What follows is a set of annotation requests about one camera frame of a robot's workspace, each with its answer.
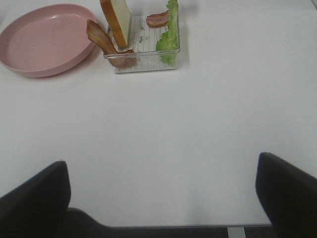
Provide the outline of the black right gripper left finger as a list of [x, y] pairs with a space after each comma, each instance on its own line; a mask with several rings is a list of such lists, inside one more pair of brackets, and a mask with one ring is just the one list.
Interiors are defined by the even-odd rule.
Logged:
[[57, 161], [0, 199], [2, 238], [52, 238], [71, 198], [66, 162]]

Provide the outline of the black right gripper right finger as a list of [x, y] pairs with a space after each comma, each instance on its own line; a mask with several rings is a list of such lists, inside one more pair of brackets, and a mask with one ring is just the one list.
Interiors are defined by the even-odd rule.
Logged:
[[280, 238], [317, 236], [317, 179], [282, 158], [262, 152], [256, 193]]

